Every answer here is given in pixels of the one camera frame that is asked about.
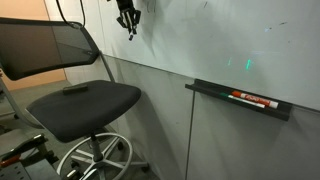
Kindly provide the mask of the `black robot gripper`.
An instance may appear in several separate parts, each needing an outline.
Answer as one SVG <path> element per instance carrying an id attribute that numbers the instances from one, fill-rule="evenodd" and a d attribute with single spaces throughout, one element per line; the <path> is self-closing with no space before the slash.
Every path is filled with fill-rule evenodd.
<path id="1" fill-rule="evenodd" d="M 117 22 L 123 28 L 132 27 L 133 33 L 136 34 L 141 12 L 134 8 L 133 0 L 116 0 L 116 2 L 120 11 L 120 16 L 116 19 Z"/>

